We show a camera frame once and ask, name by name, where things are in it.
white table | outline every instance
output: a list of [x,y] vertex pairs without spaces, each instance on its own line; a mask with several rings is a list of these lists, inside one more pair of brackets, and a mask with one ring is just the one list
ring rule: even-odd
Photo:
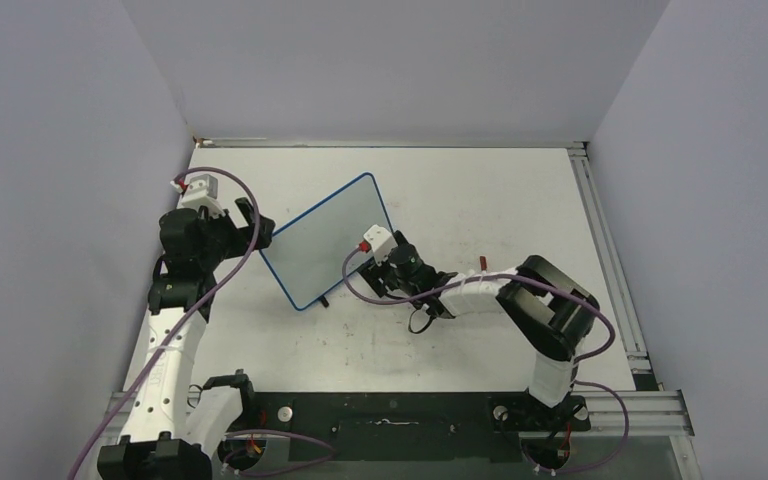
[[[394,227],[427,263],[443,271],[478,270],[478,257],[485,255],[490,270],[502,270],[543,255],[588,289],[616,328],[564,149],[215,148],[195,150],[190,165],[242,178],[278,226],[372,172]],[[220,201],[243,225],[233,211],[234,198],[243,193],[219,181]],[[217,279],[236,261],[223,263]],[[352,278],[372,295],[359,276]],[[521,391],[529,384],[534,349],[504,315],[441,319],[411,335],[410,306],[369,305],[342,285],[328,299],[330,308],[295,311],[253,255],[214,301],[193,383],[243,368],[258,391]],[[145,330],[128,385],[145,358]],[[606,338],[597,322],[585,350]],[[619,338],[583,362],[578,378],[634,390]]]

wall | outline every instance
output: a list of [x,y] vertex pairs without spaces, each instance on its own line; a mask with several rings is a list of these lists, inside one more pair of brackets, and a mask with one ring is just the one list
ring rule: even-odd
[[0,1],[0,479],[63,478],[121,388],[191,143],[118,1]]
[[195,133],[584,140],[668,0],[123,0]]
[[589,150],[705,478],[768,478],[768,2],[670,2]]

blue-framed whiteboard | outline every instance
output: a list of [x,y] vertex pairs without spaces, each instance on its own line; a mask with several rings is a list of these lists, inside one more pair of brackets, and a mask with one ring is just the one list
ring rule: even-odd
[[[366,172],[277,229],[260,255],[293,308],[302,311],[343,281],[343,261],[376,224],[393,231],[378,183]],[[370,256],[355,255],[349,272]]]

cable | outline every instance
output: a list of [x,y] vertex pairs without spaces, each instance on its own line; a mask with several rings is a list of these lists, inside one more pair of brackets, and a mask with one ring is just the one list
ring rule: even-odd
[[204,389],[201,387],[201,385],[198,385],[198,384],[195,384],[195,383],[190,385],[189,388],[187,388],[187,405],[189,405],[190,408],[196,408],[196,406],[193,405],[192,402],[190,401],[190,395],[189,395],[189,393],[190,393],[189,391],[193,387],[196,387],[198,389],[198,391],[199,391],[199,398],[198,398],[198,400],[196,400],[196,405],[198,405],[198,402],[201,401],[201,394],[204,393]]
[[424,332],[424,331],[428,330],[428,327],[430,327],[430,326],[431,326],[431,323],[432,323],[432,322],[434,322],[434,319],[435,319],[435,317],[431,317],[431,316],[429,316],[429,317],[428,317],[428,322],[426,322],[426,323],[425,323],[425,326],[424,326],[424,327],[420,328],[419,330],[414,330],[414,329],[411,327],[411,320],[413,320],[413,315],[414,315],[416,312],[419,312],[419,311],[420,311],[420,310],[414,310],[413,312],[411,312],[411,316],[410,316],[410,317],[408,317],[408,332],[410,332],[410,333],[412,333],[412,334],[414,334],[414,335],[419,335],[420,333],[422,333],[422,332]]
[[[596,462],[593,462],[593,463],[588,463],[587,465],[581,465],[581,466],[578,466],[578,467],[564,468],[563,470],[557,470],[555,473],[581,473],[581,472],[585,472],[585,471],[588,471],[588,470],[593,470],[594,468],[599,468],[602,465],[604,465],[604,464],[610,462],[611,460],[613,460],[614,457],[616,457],[617,455],[619,455],[620,452],[622,451],[623,447],[625,447],[626,441],[628,441],[628,430],[629,430],[629,427],[631,426],[630,425],[630,419],[628,418],[628,408],[626,407],[625,402],[623,401],[622,397],[620,397],[620,394],[615,392],[615,391],[613,391],[609,387],[607,387],[605,385],[602,385],[601,383],[584,382],[584,381],[581,381],[581,380],[576,380],[575,384],[576,385],[581,385],[581,386],[584,386],[584,387],[594,387],[594,388],[602,389],[602,390],[610,393],[611,396],[613,396],[614,398],[617,399],[617,402],[620,404],[620,408],[623,411],[623,436],[622,436],[622,438],[620,438],[620,443],[617,445],[617,448],[615,448],[614,451],[609,453],[605,458],[603,458],[601,460],[598,460]],[[552,473],[552,470],[547,469],[547,468],[545,468],[545,467],[543,467],[541,465],[538,465],[537,462],[532,460],[531,457],[529,457],[527,453],[525,453],[525,457],[528,458],[528,460],[531,461],[531,463],[534,463],[535,465],[537,465],[537,469],[539,469],[539,470],[541,470],[543,472]]]
[[[254,194],[252,194],[251,189],[249,189],[249,187],[245,183],[243,183],[242,180],[237,178],[237,176],[232,174],[231,172],[222,170],[220,168],[195,167],[178,174],[178,176],[174,178],[174,181],[180,184],[180,182],[183,180],[184,177],[186,177],[191,173],[196,173],[196,172],[208,172],[208,173],[216,173],[219,175],[224,175],[225,177],[231,179],[234,183],[239,185],[246,192],[246,195],[248,196],[252,204],[252,217],[254,218],[254,225],[253,225],[254,232],[260,231],[260,210],[257,208],[257,200],[254,198]],[[237,265],[234,266],[234,268],[231,269],[230,272],[228,272],[228,275],[225,275],[225,278],[223,278],[219,283],[217,283],[216,286],[208,290],[207,293],[205,293],[195,304],[193,304],[192,307],[190,307],[189,310],[187,310],[184,313],[181,319],[178,320],[178,323],[176,323],[175,326],[169,330],[169,334],[167,334],[166,338],[164,338],[163,341],[160,342],[161,347],[165,347],[169,345],[172,339],[175,338],[175,335],[177,335],[178,332],[181,330],[181,328],[184,327],[184,324],[187,323],[187,320],[189,320],[190,317],[192,317],[193,314],[197,312],[199,308],[202,307],[202,305],[207,303],[208,300],[210,300],[214,295],[216,295],[216,292],[218,292],[220,288],[224,287],[225,284],[228,283],[228,281],[231,280],[231,278],[233,278],[234,275],[236,275],[241,268],[243,268],[243,265],[246,264],[252,252],[254,251],[256,238],[257,237],[255,235],[252,236],[252,239],[249,242],[249,246],[248,248],[246,248],[246,252],[243,254],[242,258],[240,258],[240,261],[237,262]],[[140,385],[145,381],[146,377],[148,377],[148,374],[151,372],[151,369],[157,363],[157,360],[160,358],[161,355],[163,355],[162,348],[158,348],[157,350],[155,350],[151,358],[149,358],[148,361],[146,361],[146,364],[143,367],[143,369],[140,370],[140,373],[137,375],[137,378],[134,380],[134,383],[132,383],[131,386],[128,387],[128,390],[125,391],[125,394],[122,395],[122,398],[120,398],[119,401],[116,402],[116,405],[114,405],[113,408],[111,408],[110,411],[107,412],[107,415],[105,415],[104,418],[101,420],[101,423],[98,425],[98,427],[96,427],[96,429],[90,435],[90,438],[89,440],[87,440],[87,443],[85,443],[84,446],[81,448],[80,452],[78,452],[78,457],[75,459],[75,463],[72,464],[72,468],[69,469],[69,474],[66,477],[68,480],[75,480],[75,477],[78,476],[78,471],[81,468],[81,464],[84,463],[84,460],[87,458],[87,455],[89,455],[90,451],[93,448],[93,445],[95,445],[95,442],[98,441],[99,437],[101,437],[101,434],[104,432],[104,429],[107,428],[107,425],[110,424],[110,422],[113,420],[116,414],[119,413],[120,410],[122,410],[122,407],[125,405],[128,399],[130,399],[134,395],[134,393],[137,391],[137,389],[139,389]]]
[[[265,429],[251,429],[251,430],[240,430],[239,432],[230,432],[225,434],[225,438],[236,438],[240,436],[245,435],[275,435],[277,437],[284,437],[284,438],[290,438],[293,440],[301,440],[303,442],[307,442],[313,445],[320,446],[331,453],[328,455],[325,455],[323,457],[319,457],[314,460],[309,460],[307,462],[301,462],[296,465],[290,465],[287,467],[279,468],[277,470],[272,470],[268,472],[249,472],[249,471],[242,471],[239,472],[241,476],[243,477],[254,477],[254,478],[263,478],[263,477],[274,477],[276,475],[282,475],[289,472],[295,472],[296,470],[301,470],[302,468],[308,468],[312,467],[314,465],[319,465],[320,463],[325,463],[331,459],[334,458],[335,455],[337,455],[337,449],[331,446],[331,444],[323,442],[322,440],[319,440],[318,438],[308,437],[307,435],[300,435],[298,433],[293,432],[281,432],[279,430],[265,430]],[[224,464],[228,464],[228,462],[234,458],[235,455],[242,453],[245,451],[244,448],[238,448],[237,450],[234,450],[233,452],[229,453],[225,456],[225,458],[222,460]]]
[[567,292],[564,292],[562,290],[558,290],[557,288],[546,285],[545,283],[538,282],[537,280],[533,280],[531,278],[523,277],[520,275],[512,275],[510,273],[494,273],[492,275],[481,275],[481,276],[475,276],[475,277],[469,277],[464,279],[463,281],[457,282],[457,283],[450,283],[448,285],[443,285],[442,287],[433,288],[431,290],[428,290],[427,292],[422,292],[418,295],[414,295],[412,297],[407,297],[401,300],[379,300],[377,298],[370,298],[362,293],[358,292],[355,287],[352,286],[352,284],[349,282],[349,275],[348,275],[348,265],[349,260],[352,259],[358,252],[360,252],[360,247],[355,248],[352,250],[352,252],[349,254],[349,256],[346,257],[345,260],[343,260],[343,283],[346,284],[346,287],[349,289],[354,296],[358,297],[359,299],[363,300],[364,302],[371,303],[373,305],[399,305],[401,303],[409,303],[414,302],[417,300],[422,300],[425,297],[430,297],[431,295],[436,295],[440,292],[445,292],[446,290],[449,290],[451,288],[457,288],[465,283],[473,283],[483,280],[498,280],[501,278],[508,279],[508,280],[514,280],[520,283],[524,283],[526,285],[530,285],[532,287],[539,288],[541,290],[545,290],[548,293],[551,293],[552,295],[556,297],[561,297],[566,300],[569,300],[577,305],[580,305],[588,312],[592,313],[596,316],[596,318],[599,319],[600,322],[602,322],[603,325],[605,325],[605,328],[608,329],[608,340],[605,342],[604,345],[597,348],[596,350],[593,350],[592,352],[587,352],[584,354],[581,354],[577,357],[575,357],[575,363],[578,363],[582,360],[587,360],[588,358],[593,358],[596,355],[600,355],[604,353],[606,350],[608,350],[611,345],[614,344],[614,340],[617,338],[617,333],[614,331],[614,327],[611,325],[611,322],[608,320],[608,317],[605,316],[602,312],[599,311],[598,308],[594,307],[593,305],[590,305],[587,303],[584,299],[576,297],[575,295],[569,294]]

blue frame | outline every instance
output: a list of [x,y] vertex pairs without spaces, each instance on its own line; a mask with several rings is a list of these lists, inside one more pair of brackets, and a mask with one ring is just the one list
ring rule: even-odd
[[[380,201],[380,202],[381,202],[381,208],[384,210],[384,217],[387,219],[387,227],[390,229],[390,231],[391,231],[391,232],[392,232],[392,231],[394,231],[394,230],[393,230],[393,223],[390,221],[390,214],[389,214],[389,213],[387,213],[387,206],[386,206],[386,205],[384,205],[384,198],[381,196],[381,190],[378,188],[378,182],[376,182],[376,181],[375,181],[375,176],[374,176],[374,175],[372,175],[372,173],[370,173],[370,172],[364,172],[364,173],[361,173],[360,175],[358,175],[357,177],[355,177],[355,178],[354,178],[352,181],[350,181],[349,183],[347,183],[347,184],[343,185],[342,187],[340,187],[340,188],[339,188],[339,189],[338,189],[336,192],[334,192],[334,193],[332,193],[331,195],[328,195],[327,197],[323,198],[323,199],[322,199],[321,201],[319,201],[319,202],[318,202],[316,205],[314,205],[314,206],[312,206],[312,207],[308,208],[307,210],[305,210],[305,211],[304,211],[304,213],[302,213],[302,214],[301,214],[301,215],[299,215],[298,217],[296,217],[296,218],[294,218],[294,219],[290,220],[290,221],[289,221],[289,222],[288,222],[286,225],[283,225],[283,226],[281,226],[280,228],[278,228],[277,230],[275,230],[275,231],[272,233],[272,236],[273,236],[273,237],[277,237],[277,236],[278,236],[278,234],[280,234],[280,233],[281,233],[281,232],[283,232],[284,230],[288,229],[288,228],[289,228],[289,227],[291,227],[291,226],[292,226],[294,223],[298,222],[299,220],[301,220],[302,218],[304,218],[305,216],[307,216],[308,214],[310,214],[312,211],[314,211],[314,210],[316,210],[317,208],[319,208],[320,206],[322,206],[322,204],[324,204],[324,203],[325,203],[325,202],[327,202],[328,200],[331,200],[332,198],[334,198],[334,197],[336,197],[337,195],[339,195],[339,194],[340,194],[340,192],[342,192],[343,190],[345,190],[345,189],[347,189],[347,188],[351,187],[351,186],[352,186],[352,185],[354,185],[356,182],[360,181],[360,179],[362,179],[363,177],[369,177],[369,178],[371,178],[371,179],[372,179],[372,185],[373,185],[373,186],[375,186],[375,193],[377,193],[377,194],[378,194],[378,201]],[[281,279],[280,279],[280,278],[278,278],[278,274],[277,274],[277,273],[275,273],[275,269],[273,269],[273,268],[272,268],[272,265],[269,263],[269,260],[266,258],[266,255],[264,255],[264,252],[263,252],[263,250],[260,250],[259,252],[260,252],[260,258],[262,258],[262,259],[263,259],[263,263],[265,263],[265,264],[266,264],[266,267],[267,267],[267,268],[269,268],[269,271],[270,271],[270,272],[272,272],[272,276],[273,276],[273,277],[275,277],[275,280],[278,282],[278,286],[280,286],[280,287],[281,287],[281,290],[284,292],[284,295],[287,297],[287,300],[289,300],[289,301],[290,301],[290,305],[292,305],[292,306],[293,306],[293,308],[294,308],[294,309],[296,309],[296,311],[298,311],[298,312],[301,312],[301,311],[303,311],[303,310],[307,309],[308,307],[310,307],[311,305],[313,305],[314,303],[316,303],[316,302],[318,301],[318,299],[315,299],[315,300],[313,300],[312,302],[308,303],[307,305],[305,305],[305,306],[303,306],[303,307],[299,307],[298,305],[296,305],[296,303],[293,301],[293,297],[291,297],[291,296],[290,296],[290,294],[289,294],[289,292],[287,292],[287,288],[286,288],[286,287],[284,287],[284,284],[283,284],[283,283],[281,283]],[[359,268],[360,268],[360,267],[358,267],[358,268],[356,268],[356,269],[352,270],[351,272],[349,272],[349,276],[352,276],[352,275],[353,275],[355,272],[357,272],[357,270],[358,270]],[[335,283],[334,285],[332,285],[330,288],[328,288],[327,290],[325,290],[325,292],[323,292],[321,296],[325,296],[325,295],[327,295],[328,293],[330,293],[330,292],[331,292],[331,290],[334,290],[335,288],[337,288],[337,286],[338,286],[338,285],[340,285],[341,283],[343,283],[343,281],[342,281],[342,280],[338,281],[337,283]]]

